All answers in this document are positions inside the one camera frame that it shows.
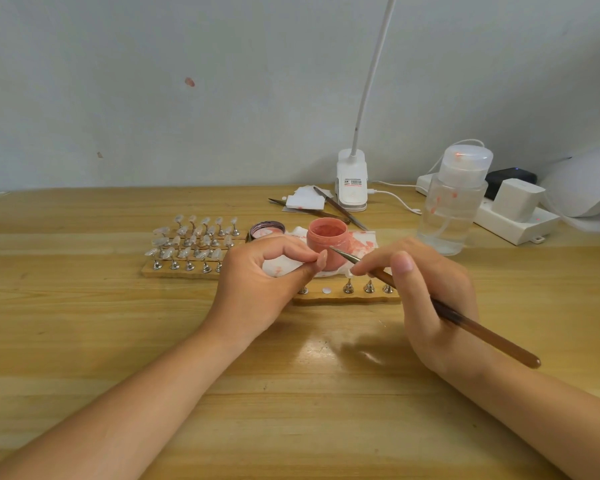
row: wall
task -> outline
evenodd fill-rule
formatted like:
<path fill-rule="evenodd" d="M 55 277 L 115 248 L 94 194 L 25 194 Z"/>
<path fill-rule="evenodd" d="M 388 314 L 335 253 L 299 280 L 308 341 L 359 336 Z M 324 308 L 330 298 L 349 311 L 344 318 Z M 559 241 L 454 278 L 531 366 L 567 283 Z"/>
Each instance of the wall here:
<path fill-rule="evenodd" d="M 385 3 L 0 0 L 0 189 L 330 180 Z M 371 178 L 598 146 L 600 0 L 398 0 L 367 108 Z"/>

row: person's right hand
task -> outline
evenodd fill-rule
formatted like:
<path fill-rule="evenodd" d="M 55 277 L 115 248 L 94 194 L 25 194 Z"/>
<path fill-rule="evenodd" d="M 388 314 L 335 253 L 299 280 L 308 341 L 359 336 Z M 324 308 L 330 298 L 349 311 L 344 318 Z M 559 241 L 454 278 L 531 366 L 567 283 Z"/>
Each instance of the person's right hand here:
<path fill-rule="evenodd" d="M 473 283 L 466 269 L 422 242 L 407 238 L 367 254 L 351 268 L 362 276 L 391 266 L 404 308 L 411 346 L 430 370 L 453 383 L 482 375 L 494 354 L 485 343 L 437 315 L 431 296 L 478 320 Z"/>

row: white power strip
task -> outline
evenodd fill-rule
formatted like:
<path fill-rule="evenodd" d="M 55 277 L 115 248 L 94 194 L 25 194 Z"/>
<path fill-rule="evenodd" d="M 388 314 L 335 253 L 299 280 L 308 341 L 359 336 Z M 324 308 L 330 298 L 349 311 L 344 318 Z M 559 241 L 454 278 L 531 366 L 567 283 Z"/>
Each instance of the white power strip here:
<path fill-rule="evenodd" d="M 435 173 L 430 173 L 418 177 L 416 191 L 426 195 L 431 184 L 431 178 L 434 175 Z M 483 199 L 475 215 L 474 222 L 516 246 L 523 242 L 533 242 L 535 244 L 544 242 L 544 236 L 551 233 L 560 221 L 560 217 L 539 207 L 534 209 L 528 220 L 524 222 L 512 221 L 494 212 L 492 210 L 493 204 L 492 200 Z"/>

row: table surface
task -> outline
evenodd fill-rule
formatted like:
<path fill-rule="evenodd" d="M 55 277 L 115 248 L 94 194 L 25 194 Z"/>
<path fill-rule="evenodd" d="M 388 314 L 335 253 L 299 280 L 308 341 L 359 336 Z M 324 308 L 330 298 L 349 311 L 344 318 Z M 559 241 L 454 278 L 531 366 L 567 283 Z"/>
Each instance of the table surface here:
<path fill-rule="evenodd" d="M 174 215 L 312 217 L 295 187 L 55 189 L 0 196 L 0 458 L 183 339 L 216 282 L 140 276 Z M 422 205 L 412 189 L 394 189 Z M 385 244 L 418 217 L 370 196 Z M 515 247 L 474 226 L 454 257 L 482 321 L 600 396 L 600 236 L 566 225 Z M 288 307 L 217 380 L 144 478 L 554 479 L 563 475 L 426 370 L 399 305 Z"/>

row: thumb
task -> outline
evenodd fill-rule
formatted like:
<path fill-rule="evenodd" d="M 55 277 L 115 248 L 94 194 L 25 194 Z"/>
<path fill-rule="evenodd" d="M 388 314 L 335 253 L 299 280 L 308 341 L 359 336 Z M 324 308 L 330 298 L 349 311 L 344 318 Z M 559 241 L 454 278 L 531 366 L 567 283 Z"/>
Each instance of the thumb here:
<path fill-rule="evenodd" d="M 302 288 L 313 279 L 313 277 L 320 273 L 327 265 L 327 250 L 324 250 L 318 256 L 318 259 L 314 262 L 304 263 L 302 266 L 296 268 L 291 273 L 278 278 L 280 282 L 283 282 L 285 289 L 289 289 L 292 294 L 302 290 Z"/>
<path fill-rule="evenodd" d="M 430 337 L 440 329 L 440 318 L 431 304 L 424 278 L 406 251 L 391 256 L 395 287 L 402 298 L 404 326 L 409 336 Z"/>

